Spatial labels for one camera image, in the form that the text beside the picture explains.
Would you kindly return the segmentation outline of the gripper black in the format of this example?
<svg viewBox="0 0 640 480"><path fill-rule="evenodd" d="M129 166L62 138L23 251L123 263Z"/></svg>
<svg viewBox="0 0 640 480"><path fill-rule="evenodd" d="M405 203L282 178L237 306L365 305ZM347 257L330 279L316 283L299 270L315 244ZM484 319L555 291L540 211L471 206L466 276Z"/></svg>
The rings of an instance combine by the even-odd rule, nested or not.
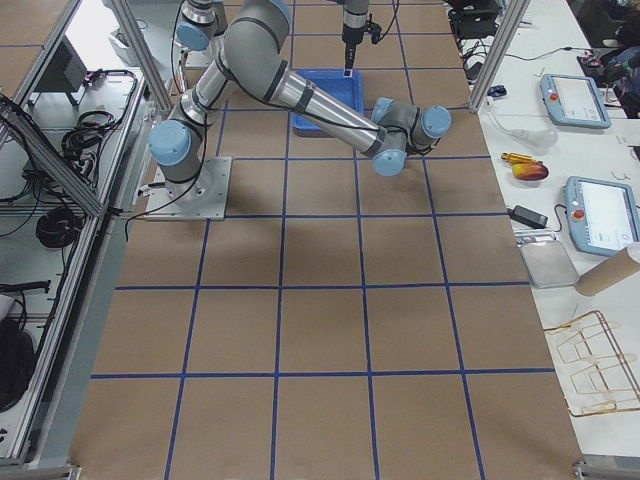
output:
<svg viewBox="0 0 640 480"><path fill-rule="evenodd" d="M357 43L345 44L345 63L344 63L345 71L352 71L354 69L357 46L358 46Z"/></svg>

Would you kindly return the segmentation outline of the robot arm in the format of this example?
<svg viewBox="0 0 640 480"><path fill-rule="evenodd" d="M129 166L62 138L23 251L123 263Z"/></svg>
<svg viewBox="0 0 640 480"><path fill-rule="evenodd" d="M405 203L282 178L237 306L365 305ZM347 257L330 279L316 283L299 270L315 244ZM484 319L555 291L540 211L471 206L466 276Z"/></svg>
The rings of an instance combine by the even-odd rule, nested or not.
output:
<svg viewBox="0 0 640 480"><path fill-rule="evenodd" d="M237 89L264 105L308 118L370 158L381 176L400 173L409 155L430 152L451 126L442 106L422 109L386 97L365 117L294 72L281 55L292 23L283 1L246 1L232 22L219 1L189 1L182 17L179 40L192 50L211 48L214 58L148 138L169 198L177 204L199 201L207 193L210 181L199 148Z"/></svg>
<svg viewBox="0 0 640 480"><path fill-rule="evenodd" d="M342 41L345 44L344 75L354 69L357 46L366 34L377 44L385 34L372 20L369 1L336 1L343 9ZM228 21L222 1L189 0L179 8L174 39L190 51L203 52L209 59L222 47Z"/></svg>

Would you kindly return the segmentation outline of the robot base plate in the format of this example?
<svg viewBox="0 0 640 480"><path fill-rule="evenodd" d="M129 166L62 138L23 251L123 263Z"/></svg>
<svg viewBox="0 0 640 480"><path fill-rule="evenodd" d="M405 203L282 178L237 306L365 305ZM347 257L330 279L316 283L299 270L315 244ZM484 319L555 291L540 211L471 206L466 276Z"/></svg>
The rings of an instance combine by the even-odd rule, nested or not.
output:
<svg viewBox="0 0 640 480"><path fill-rule="evenodd" d="M195 185L174 202L190 186L169 183L149 190L145 219L150 221L223 221L225 219L231 157L207 157Z"/></svg>

